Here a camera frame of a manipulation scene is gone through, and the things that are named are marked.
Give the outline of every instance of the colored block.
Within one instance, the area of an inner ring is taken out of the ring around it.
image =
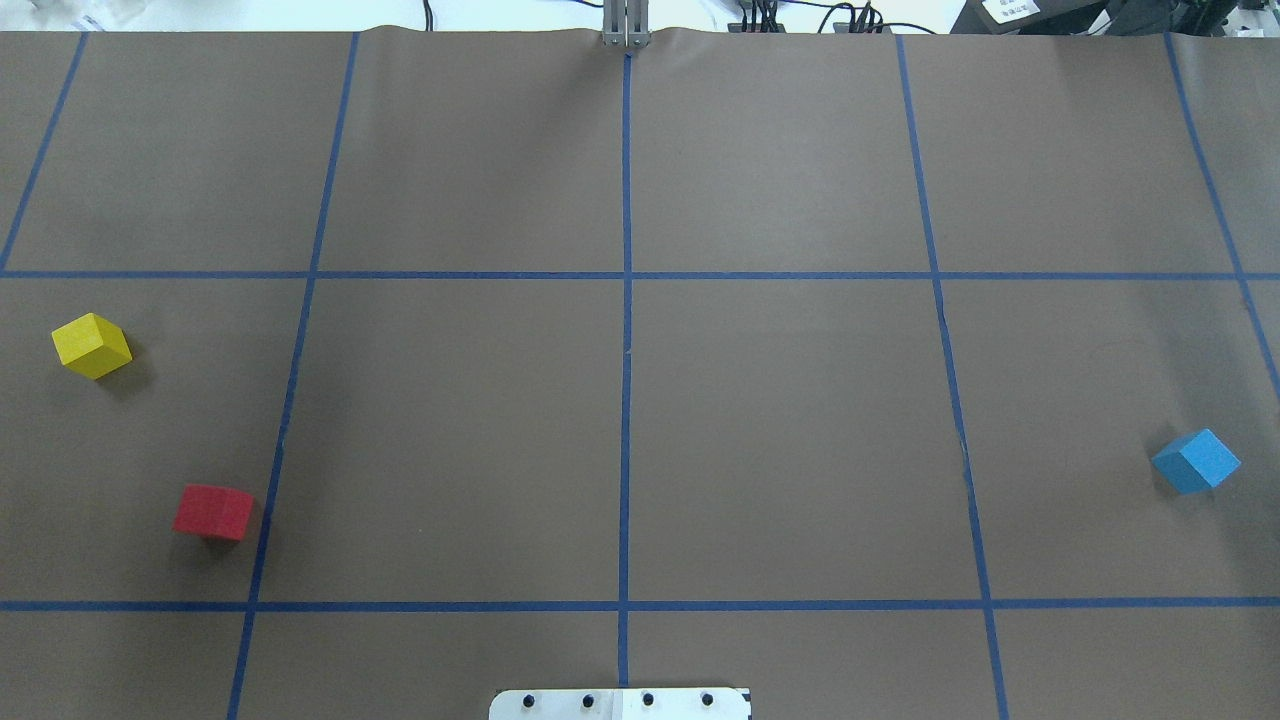
[[[178,502],[174,532],[211,539],[241,541],[253,511],[253,496],[233,488],[187,486]]]
[[[1216,488],[1240,466],[1235,455],[1207,428],[1175,439],[1151,461],[1184,495]]]
[[[133,360],[124,331],[93,313],[67,323],[52,336],[63,365],[91,380]]]

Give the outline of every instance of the gray table surface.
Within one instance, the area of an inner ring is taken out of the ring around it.
[[[0,717],[1280,716],[1280,45],[598,42],[0,36]]]

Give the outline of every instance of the white label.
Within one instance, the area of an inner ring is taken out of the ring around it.
[[[1000,24],[1029,18],[1039,12],[1032,0],[982,0],[982,6]]]

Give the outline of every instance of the white metal plate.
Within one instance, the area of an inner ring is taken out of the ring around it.
[[[489,720],[750,720],[742,688],[504,691]]]

